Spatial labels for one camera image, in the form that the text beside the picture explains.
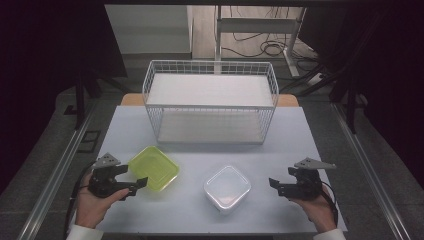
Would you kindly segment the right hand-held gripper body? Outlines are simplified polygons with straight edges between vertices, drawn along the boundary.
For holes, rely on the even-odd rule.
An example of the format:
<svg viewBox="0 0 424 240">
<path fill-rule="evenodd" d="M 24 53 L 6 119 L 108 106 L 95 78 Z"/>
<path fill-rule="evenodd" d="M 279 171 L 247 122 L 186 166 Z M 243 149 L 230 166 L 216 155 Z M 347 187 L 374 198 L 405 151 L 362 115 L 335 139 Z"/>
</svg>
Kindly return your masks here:
<svg viewBox="0 0 424 240">
<path fill-rule="evenodd" d="M 309 157 L 295 163 L 293 168 L 298 170 L 296 184 L 289 190 L 289 197 L 301 200 L 314 200 L 320 195 L 322 181 L 319 169 L 336 169 L 335 164 L 325 163 Z"/>
</svg>

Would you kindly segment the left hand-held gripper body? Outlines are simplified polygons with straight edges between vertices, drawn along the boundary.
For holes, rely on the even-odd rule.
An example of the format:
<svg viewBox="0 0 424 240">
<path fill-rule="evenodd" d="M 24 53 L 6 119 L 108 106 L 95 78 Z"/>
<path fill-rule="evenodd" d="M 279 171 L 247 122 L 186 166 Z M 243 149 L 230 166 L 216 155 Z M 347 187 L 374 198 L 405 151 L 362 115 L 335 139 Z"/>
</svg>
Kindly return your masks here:
<svg viewBox="0 0 424 240">
<path fill-rule="evenodd" d="M 100 157 L 92 166 L 88 190 L 99 198 L 107 198 L 119 191 L 118 181 L 112 173 L 113 167 L 119 165 L 121 162 L 110 153 Z"/>
</svg>

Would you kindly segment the green plastic container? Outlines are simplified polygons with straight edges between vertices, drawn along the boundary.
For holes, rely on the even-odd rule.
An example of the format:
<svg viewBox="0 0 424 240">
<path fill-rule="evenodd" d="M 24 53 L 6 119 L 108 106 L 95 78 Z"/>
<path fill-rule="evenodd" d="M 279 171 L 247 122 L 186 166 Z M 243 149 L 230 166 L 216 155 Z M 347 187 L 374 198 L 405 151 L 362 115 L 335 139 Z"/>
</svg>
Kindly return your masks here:
<svg viewBox="0 0 424 240">
<path fill-rule="evenodd" d="M 129 170 L 138 178 L 147 177 L 147 187 L 164 190 L 179 174 L 179 165 L 156 146 L 148 146 L 128 162 Z"/>
</svg>

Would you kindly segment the white plastic container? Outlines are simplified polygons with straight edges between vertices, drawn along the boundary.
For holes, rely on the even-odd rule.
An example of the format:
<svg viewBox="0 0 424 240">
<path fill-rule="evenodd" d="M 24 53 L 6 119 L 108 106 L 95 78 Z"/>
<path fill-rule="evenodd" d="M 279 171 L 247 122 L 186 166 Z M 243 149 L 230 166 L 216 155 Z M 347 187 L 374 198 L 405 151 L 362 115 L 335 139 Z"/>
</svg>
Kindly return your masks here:
<svg viewBox="0 0 424 240">
<path fill-rule="evenodd" d="M 234 166 L 227 165 L 203 185 L 206 197 L 221 213 L 235 210 L 251 190 L 250 181 Z"/>
</svg>

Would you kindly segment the person's left hand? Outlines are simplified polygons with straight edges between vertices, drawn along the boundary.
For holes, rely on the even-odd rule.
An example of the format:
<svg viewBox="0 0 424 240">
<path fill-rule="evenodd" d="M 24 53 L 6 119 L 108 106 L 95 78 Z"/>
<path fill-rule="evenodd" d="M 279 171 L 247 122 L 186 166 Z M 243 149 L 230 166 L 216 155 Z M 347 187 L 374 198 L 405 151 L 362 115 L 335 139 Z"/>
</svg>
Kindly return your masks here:
<svg viewBox="0 0 424 240">
<path fill-rule="evenodd" d="M 87 185 L 91 179 L 91 173 L 84 177 L 83 185 L 77 195 L 77 209 L 75 224 L 78 226 L 95 229 L 104 219 L 107 211 L 115 203 L 126 197 L 129 189 L 119 190 L 106 198 L 93 195 Z"/>
</svg>

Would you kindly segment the person's right hand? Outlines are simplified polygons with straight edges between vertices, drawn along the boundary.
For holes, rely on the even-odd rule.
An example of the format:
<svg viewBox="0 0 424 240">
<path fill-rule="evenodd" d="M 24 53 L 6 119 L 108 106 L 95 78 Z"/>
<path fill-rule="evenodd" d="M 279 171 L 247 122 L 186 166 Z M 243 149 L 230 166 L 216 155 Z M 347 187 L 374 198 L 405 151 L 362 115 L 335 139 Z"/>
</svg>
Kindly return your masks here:
<svg viewBox="0 0 424 240">
<path fill-rule="evenodd" d="M 290 201 L 298 204 L 303 209 L 319 234 L 337 228 L 330 204 L 323 196 L 309 201 L 294 198 L 291 198 Z"/>
</svg>

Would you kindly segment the wooden table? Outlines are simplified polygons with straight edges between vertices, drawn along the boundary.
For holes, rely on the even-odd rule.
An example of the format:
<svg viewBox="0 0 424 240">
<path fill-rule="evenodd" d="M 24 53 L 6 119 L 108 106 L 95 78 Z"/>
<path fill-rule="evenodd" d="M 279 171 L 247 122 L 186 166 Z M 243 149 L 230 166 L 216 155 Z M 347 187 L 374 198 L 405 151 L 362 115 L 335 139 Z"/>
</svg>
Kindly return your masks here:
<svg viewBox="0 0 424 240">
<path fill-rule="evenodd" d="M 122 106 L 143 106 L 144 98 L 141 93 L 125 94 L 122 101 Z M 278 99 L 278 107 L 299 107 L 297 98 L 292 94 L 280 94 Z"/>
</svg>

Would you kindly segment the black metal stand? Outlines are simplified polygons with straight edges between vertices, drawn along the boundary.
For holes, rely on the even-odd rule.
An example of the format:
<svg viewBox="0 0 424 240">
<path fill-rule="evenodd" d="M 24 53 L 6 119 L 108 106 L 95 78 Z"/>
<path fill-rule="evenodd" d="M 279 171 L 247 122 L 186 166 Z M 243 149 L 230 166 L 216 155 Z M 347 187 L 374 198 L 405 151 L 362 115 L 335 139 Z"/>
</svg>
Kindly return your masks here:
<svg viewBox="0 0 424 240">
<path fill-rule="evenodd" d="M 76 125 L 75 129 L 79 130 L 85 120 L 85 93 L 92 98 L 101 96 L 100 85 L 97 80 L 103 80 L 112 87 L 120 90 L 122 93 L 130 93 L 131 90 L 119 83 L 114 78 L 107 76 L 95 69 L 80 70 L 75 78 L 75 98 L 76 98 Z"/>
<path fill-rule="evenodd" d="M 341 102 L 343 97 L 346 98 L 345 123 L 347 124 L 350 132 L 352 134 L 356 134 L 355 111 L 357 108 L 357 89 L 355 86 L 356 81 L 353 79 L 353 76 L 348 68 L 343 67 L 338 71 L 328 72 L 322 64 L 318 64 L 301 76 L 278 77 L 278 80 L 280 81 L 289 81 L 289 84 L 279 85 L 279 91 L 281 93 L 287 93 L 290 89 L 311 81 L 312 78 L 317 74 L 324 74 L 324 77 L 312 86 L 309 86 L 306 89 L 295 93 L 295 96 L 308 96 L 311 93 L 329 85 L 330 83 L 334 83 L 334 87 L 329 93 L 329 100 L 332 103 L 336 103 Z"/>
</svg>

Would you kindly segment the white power strip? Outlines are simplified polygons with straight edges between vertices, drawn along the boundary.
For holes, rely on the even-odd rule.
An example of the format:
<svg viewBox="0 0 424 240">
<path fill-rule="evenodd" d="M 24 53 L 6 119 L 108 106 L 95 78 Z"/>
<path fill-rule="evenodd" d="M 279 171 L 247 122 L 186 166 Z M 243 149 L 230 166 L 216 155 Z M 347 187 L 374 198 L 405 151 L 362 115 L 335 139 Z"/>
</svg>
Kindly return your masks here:
<svg viewBox="0 0 424 240">
<path fill-rule="evenodd" d="M 324 73 L 317 73 L 315 76 L 313 76 L 308 82 L 308 85 L 314 85 L 318 82 L 320 82 L 322 79 L 325 78 L 325 74 Z"/>
</svg>

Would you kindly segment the dark curtain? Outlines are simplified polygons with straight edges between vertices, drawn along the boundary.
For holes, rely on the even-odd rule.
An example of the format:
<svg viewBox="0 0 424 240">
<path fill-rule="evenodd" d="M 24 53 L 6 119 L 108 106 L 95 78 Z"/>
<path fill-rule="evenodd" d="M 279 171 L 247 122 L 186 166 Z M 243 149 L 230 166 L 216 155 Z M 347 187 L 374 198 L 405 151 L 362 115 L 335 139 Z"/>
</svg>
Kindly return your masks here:
<svg viewBox="0 0 424 240">
<path fill-rule="evenodd" d="M 107 0 L 0 0 L 0 194 L 78 80 L 125 77 Z"/>
<path fill-rule="evenodd" d="M 365 115 L 424 188 L 424 0 L 382 0 L 385 15 L 353 70 Z M 339 70 L 377 9 L 310 7 L 299 38 Z"/>
</svg>

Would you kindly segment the white cabinet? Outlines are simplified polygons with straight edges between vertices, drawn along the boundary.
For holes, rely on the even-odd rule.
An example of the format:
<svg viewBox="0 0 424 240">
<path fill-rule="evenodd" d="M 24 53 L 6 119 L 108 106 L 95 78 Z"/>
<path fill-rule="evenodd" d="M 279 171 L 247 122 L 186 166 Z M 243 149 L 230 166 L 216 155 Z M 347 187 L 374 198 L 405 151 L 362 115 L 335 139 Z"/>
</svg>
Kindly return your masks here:
<svg viewBox="0 0 424 240">
<path fill-rule="evenodd" d="M 120 52 L 191 56 L 190 5 L 106 5 Z"/>
</svg>

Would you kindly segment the black floor bracket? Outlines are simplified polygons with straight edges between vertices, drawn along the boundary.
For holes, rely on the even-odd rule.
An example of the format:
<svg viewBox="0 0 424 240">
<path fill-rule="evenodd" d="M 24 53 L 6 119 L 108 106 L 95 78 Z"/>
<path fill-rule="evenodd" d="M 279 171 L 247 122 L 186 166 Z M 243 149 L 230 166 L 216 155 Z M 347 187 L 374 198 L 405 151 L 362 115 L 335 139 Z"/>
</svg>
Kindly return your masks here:
<svg viewBox="0 0 424 240">
<path fill-rule="evenodd" d="M 78 153 L 93 153 L 100 137 L 100 130 L 88 130 L 84 133 L 77 149 Z"/>
</svg>

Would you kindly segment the aluminium rail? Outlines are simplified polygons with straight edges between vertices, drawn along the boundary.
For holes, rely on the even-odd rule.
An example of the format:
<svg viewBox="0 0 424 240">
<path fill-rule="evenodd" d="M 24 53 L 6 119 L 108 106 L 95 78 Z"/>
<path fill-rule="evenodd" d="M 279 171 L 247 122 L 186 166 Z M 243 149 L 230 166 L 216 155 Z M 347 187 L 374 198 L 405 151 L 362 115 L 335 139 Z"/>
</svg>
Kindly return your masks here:
<svg viewBox="0 0 424 240">
<path fill-rule="evenodd" d="M 65 151 L 53 169 L 52 174 L 50 175 L 16 240 L 34 240 L 37 236 L 56 193 L 71 165 L 72 159 L 77 152 L 78 145 L 81 143 L 83 135 L 91 122 L 97 104 L 97 100 L 93 100 L 87 104 L 85 110 L 86 118 L 82 121 L 80 127 L 73 132 Z"/>
<path fill-rule="evenodd" d="M 376 201 L 380 206 L 395 239 L 412 240 L 397 207 L 389 197 L 380 178 L 375 172 L 361 142 L 359 141 L 358 137 L 350 130 L 348 124 L 346 123 L 347 117 L 343 111 L 343 108 L 334 103 L 331 103 L 330 107 L 336 115 L 337 121 L 340 124 L 341 129 L 353 150 L 355 158 L 357 159 L 361 169 L 364 172 L 364 176 L 370 185 Z"/>
</svg>

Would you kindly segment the white metal desk frame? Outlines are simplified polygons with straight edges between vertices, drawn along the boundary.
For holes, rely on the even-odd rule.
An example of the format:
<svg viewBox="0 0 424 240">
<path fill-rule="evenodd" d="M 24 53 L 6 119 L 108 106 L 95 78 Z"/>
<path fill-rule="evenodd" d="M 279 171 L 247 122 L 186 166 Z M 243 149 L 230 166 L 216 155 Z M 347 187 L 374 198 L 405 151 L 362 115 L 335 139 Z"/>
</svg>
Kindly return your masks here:
<svg viewBox="0 0 424 240">
<path fill-rule="evenodd" d="M 221 60 L 221 35 L 223 33 L 253 33 L 253 34 L 285 34 L 289 40 L 284 44 L 282 52 L 292 77 L 299 77 L 294 62 L 294 46 L 304 18 L 306 8 L 301 7 L 295 18 L 247 18 L 223 17 L 222 7 L 216 6 L 215 23 L 215 53 L 214 59 Z"/>
</svg>

